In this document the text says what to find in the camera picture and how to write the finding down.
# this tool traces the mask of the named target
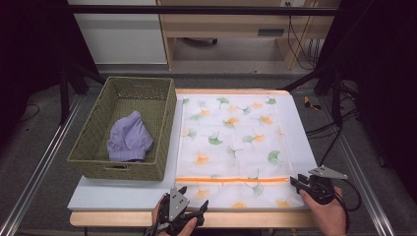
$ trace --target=human hand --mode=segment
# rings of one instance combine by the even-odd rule
[[[341,189],[334,187],[341,196]],[[300,190],[304,203],[310,207],[313,217],[324,235],[335,236],[346,234],[346,215],[343,207],[337,200],[327,205],[320,205],[304,190]]]
[[[159,212],[160,202],[165,197],[162,196],[162,198],[158,201],[155,208],[153,209],[151,215],[152,215],[152,224],[156,224],[156,218]],[[194,217],[190,219],[190,221],[187,222],[187,224],[184,226],[184,228],[181,230],[181,232],[178,234],[178,236],[190,236],[191,233],[193,233],[194,228],[196,227],[197,219]],[[166,232],[160,232],[157,234],[157,236],[169,236]]]

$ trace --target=purple cloth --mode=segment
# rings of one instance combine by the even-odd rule
[[[112,161],[143,161],[152,143],[141,114],[134,111],[113,125],[107,150]]]

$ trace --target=green woven basket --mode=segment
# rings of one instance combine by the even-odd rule
[[[163,180],[176,102],[172,79],[108,78],[67,161],[87,178]],[[141,113],[153,147],[144,162],[110,161],[110,130],[134,110]]]

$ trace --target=floor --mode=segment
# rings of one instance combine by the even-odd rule
[[[101,72],[103,76],[169,76],[174,78],[177,88],[277,89],[310,71],[299,65],[292,71],[286,70],[277,51],[273,39],[220,38],[216,45],[183,39],[178,43],[171,71],[156,66],[141,68],[141,71],[132,67],[123,70],[103,67]],[[300,63],[303,67],[310,65],[303,58]],[[292,92],[306,131],[330,122],[330,99],[313,94],[315,82],[310,81]],[[81,175],[66,163],[66,157],[101,88],[93,81],[88,80],[88,83],[87,95],[71,95],[73,101],[81,102],[68,131],[62,136],[56,136],[62,127],[58,126],[59,90],[53,87],[30,98],[29,104],[35,105],[28,106],[23,117],[28,120],[16,127],[8,145],[0,149],[0,180],[8,183],[0,189],[0,221],[4,222],[0,235],[84,235],[83,229],[69,223],[71,213],[66,205]],[[322,109],[305,106],[306,96],[312,105]],[[345,95],[341,99],[342,114],[355,109],[352,99]],[[372,141],[361,122],[355,119],[356,113],[352,114],[346,116],[342,133],[327,160],[327,166],[352,176],[356,186],[370,198],[364,198],[359,210],[350,213],[349,235],[417,235],[417,206],[407,198],[395,172],[380,167]],[[328,150],[334,132],[332,127],[309,137],[317,161]],[[54,140],[56,146],[48,147]],[[356,171],[355,165],[360,166],[360,171]],[[335,184],[342,186],[344,198],[350,206],[355,206],[358,200],[355,192],[343,183]],[[139,232],[135,228],[91,228],[89,235],[137,235]],[[291,229],[275,232],[275,235],[293,234]],[[297,229],[296,234],[320,235],[317,229]]]

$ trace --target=electrical wire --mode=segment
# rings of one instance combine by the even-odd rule
[[[348,211],[355,211],[357,210],[361,205],[362,205],[362,196],[359,193],[358,189],[356,189],[356,187],[350,183],[350,181],[342,179],[343,182],[345,182],[346,184],[348,184],[356,193],[356,195],[358,196],[358,204],[356,205],[356,207],[354,208],[346,208]]]
[[[343,126],[340,125],[340,128],[337,131],[336,136],[334,137],[333,141],[331,142],[330,146],[328,147],[328,150],[326,151],[326,153],[323,155],[322,160],[320,161],[319,166],[322,166],[323,163],[325,163],[326,158],[328,157],[328,153],[331,151],[331,148],[333,148],[334,144],[336,143],[337,138],[340,136],[341,134],[341,129]]]
[[[28,118],[23,119],[23,120],[19,120],[18,122],[24,122],[24,121],[30,120],[31,118],[35,117],[37,115],[37,113],[39,113],[40,107],[38,105],[36,105],[36,104],[28,104],[27,107],[29,107],[29,106],[34,106],[34,107],[37,108],[36,111],[34,112],[34,114],[32,114],[31,117],[28,117]]]
[[[349,217],[349,212],[348,212],[347,207],[346,207],[346,203],[344,202],[343,197],[340,194],[338,194],[337,192],[334,192],[333,196],[339,202],[341,207],[343,208],[345,221],[346,221],[345,232],[347,233],[347,231],[349,231],[349,227],[350,227],[350,217]]]
[[[287,42],[288,42],[289,49],[291,50],[292,54],[294,54],[295,60],[297,61],[298,65],[299,65],[302,69],[304,69],[304,70],[314,70],[314,66],[311,64],[311,62],[310,62],[310,61],[308,61],[308,60],[307,60],[307,62],[309,62],[309,64],[312,66],[312,68],[306,68],[306,67],[304,67],[303,65],[301,65],[300,60],[298,60],[298,56],[297,56],[297,54],[294,52],[294,50],[292,49],[291,42],[289,41],[289,33],[290,33],[290,31],[291,31],[291,30],[292,30],[292,32],[293,32],[293,34],[294,34],[294,36],[295,36],[295,38],[296,38],[296,40],[297,40],[297,42],[298,42],[299,46],[301,47],[301,51],[303,52],[303,54],[304,54],[304,56],[305,56],[305,52],[304,52],[303,47],[302,47],[302,45],[301,45],[301,41],[299,41],[298,36],[297,36],[297,34],[295,33],[294,28],[292,27],[292,23],[291,23],[291,16],[288,16],[288,36],[287,36]]]
[[[307,24],[306,25],[304,25],[304,28],[303,28],[303,35],[304,35],[304,33],[306,33],[306,30],[307,30],[307,25],[308,25],[308,23],[310,22],[310,19],[311,19],[311,16],[309,16],[308,18],[307,18]],[[299,59],[298,59],[298,56],[297,56],[297,54],[294,52],[294,50],[293,50],[293,48],[292,48],[292,46],[291,46],[291,42],[290,42],[290,40],[289,40],[289,36],[290,36],[290,32],[292,31],[292,33],[294,34],[294,36],[295,36],[295,39],[297,40],[297,42],[298,42],[298,46],[299,46],[299,48],[300,48],[300,50],[303,52],[303,55],[304,55],[304,57],[306,58],[306,60],[307,60],[307,62],[312,66],[312,68],[306,68],[306,67],[304,67],[303,65],[301,65],[301,62],[299,61]],[[307,56],[306,55],[306,52],[304,51],[304,49],[303,49],[303,45],[302,45],[302,43],[301,43],[301,40],[298,38],[298,36],[297,36],[297,33],[295,32],[295,29],[294,29],[294,27],[293,27],[293,25],[292,25],[292,20],[291,20],[291,16],[288,16],[288,32],[287,32],[287,34],[288,34],[288,36],[287,36],[287,42],[288,42],[288,46],[289,46],[289,49],[291,50],[291,52],[294,54],[294,57],[295,57],[295,59],[296,59],[296,61],[297,61],[297,63],[298,63],[298,65],[301,67],[301,68],[303,68],[304,70],[314,70],[315,68],[316,68],[316,65],[317,65],[317,61],[318,61],[318,59],[319,59],[319,48],[320,48],[320,45],[316,42],[316,50],[315,50],[315,53],[314,53],[314,57],[311,57],[310,56],[310,54],[311,54],[311,47],[309,46],[309,56]]]
[[[350,119],[351,117],[354,117],[356,115],[356,113],[357,113],[357,109],[352,109],[349,112],[347,112],[346,114],[342,115],[342,120],[343,121],[346,121],[346,120]],[[323,131],[331,128],[334,124],[335,124],[335,122],[333,121],[333,122],[328,123],[328,124],[326,124],[326,125],[324,125],[324,126],[322,126],[320,128],[317,128],[315,130],[307,131],[306,132],[306,135],[307,136],[316,135],[318,133],[321,133],[321,132],[323,132]]]

